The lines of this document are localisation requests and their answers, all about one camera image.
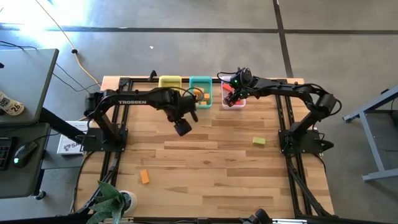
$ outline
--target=wooden table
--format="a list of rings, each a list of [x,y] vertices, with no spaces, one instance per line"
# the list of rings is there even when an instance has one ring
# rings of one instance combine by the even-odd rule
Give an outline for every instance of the wooden table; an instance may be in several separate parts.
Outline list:
[[[120,78],[104,77],[102,90],[116,90]],[[288,82],[303,83],[303,79],[288,78]],[[136,83],[134,89],[156,86]],[[292,106],[296,121],[308,113],[299,99],[292,98]],[[277,137],[276,108],[275,96],[267,96],[248,98],[242,110],[224,110],[220,84],[213,84],[213,106],[197,111],[197,123],[185,115],[192,131],[180,137],[163,111],[131,106],[116,188],[135,193],[138,206],[125,217],[236,218],[248,217],[258,208],[273,218],[294,217],[285,157]],[[111,108],[107,112],[110,118],[112,113]],[[253,137],[266,138],[266,145],[253,146]],[[97,188],[103,157],[104,153],[96,152],[87,160],[80,176],[77,208]],[[302,157],[309,189],[325,210],[333,213],[322,163],[313,155]],[[149,173],[146,185],[141,183],[142,169]],[[298,196],[304,211],[300,191]]]

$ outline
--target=gray floor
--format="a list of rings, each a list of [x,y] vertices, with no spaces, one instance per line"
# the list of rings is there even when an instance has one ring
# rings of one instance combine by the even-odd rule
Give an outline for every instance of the gray floor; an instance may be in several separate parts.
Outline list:
[[[33,3],[23,9],[7,2],[0,22],[52,21]],[[218,27],[275,29],[271,0],[41,1],[63,25],[96,27]],[[398,29],[398,1],[279,0],[286,29]],[[182,34],[69,32],[82,62],[98,80],[104,75],[214,75],[250,67],[260,77],[285,77],[278,34]],[[92,84],[78,67],[61,32],[0,31],[1,40],[60,49],[58,63],[84,86]],[[342,111],[318,128],[335,147],[325,153],[335,213],[341,217],[396,223],[398,179],[363,183],[376,171],[359,121],[341,117],[398,84],[396,35],[287,35],[294,77],[317,83],[343,102]],[[62,71],[55,73],[79,88]],[[79,119],[85,93],[53,78],[45,107],[63,119]],[[48,170],[48,197],[0,200],[0,220],[67,214],[76,169]]]

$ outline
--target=orange object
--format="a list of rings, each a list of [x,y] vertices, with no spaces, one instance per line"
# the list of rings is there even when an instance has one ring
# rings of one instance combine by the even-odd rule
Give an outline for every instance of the orange object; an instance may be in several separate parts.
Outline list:
[[[201,92],[197,89],[193,89],[193,94],[195,94],[197,96],[197,99],[201,98]]]
[[[223,84],[223,89],[228,90],[228,91],[232,91],[232,87],[230,87],[227,83]]]
[[[149,183],[149,176],[148,176],[148,170],[141,170],[141,181],[143,184],[148,184]]]

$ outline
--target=small bin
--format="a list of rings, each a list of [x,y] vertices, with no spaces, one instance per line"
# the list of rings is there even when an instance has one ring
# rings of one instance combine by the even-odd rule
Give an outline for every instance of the small bin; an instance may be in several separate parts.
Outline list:
[[[223,76],[223,77],[221,77],[221,79],[229,82],[231,77],[230,76]],[[223,88],[223,84],[224,83],[225,82],[221,81],[221,97],[222,97],[221,105],[223,106],[223,108],[227,109],[227,110],[238,110],[238,109],[243,108],[246,105],[246,99],[241,100],[241,104],[240,105],[233,105],[232,107],[229,107],[228,105],[226,105],[224,103],[224,97],[226,97],[228,95],[228,93],[229,93],[228,90],[225,90]]]
[[[162,75],[159,78],[159,87],[179,87],[181,88],[182,79],[181,76],[178,75]]]
[[[204,94],[209,94],[210,97],[208,100],[202,99],[201,101],[198,102],[197,108],[198,109],[209,109],[212,104],[213,104],[213,82],[211,77],[190,77],[189,78],[189,88],[202,88],[205,91],[203,92]],[[207,102],[207,105],[201,105],[201,102]]]

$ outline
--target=yellow container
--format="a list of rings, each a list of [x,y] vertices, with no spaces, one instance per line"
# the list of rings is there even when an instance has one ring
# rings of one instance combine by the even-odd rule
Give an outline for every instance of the yellow container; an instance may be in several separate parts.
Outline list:
[[[178,75],[162,75],[159,78],[159,87],[179,87],[181,88],[182,79],[181,76]]]

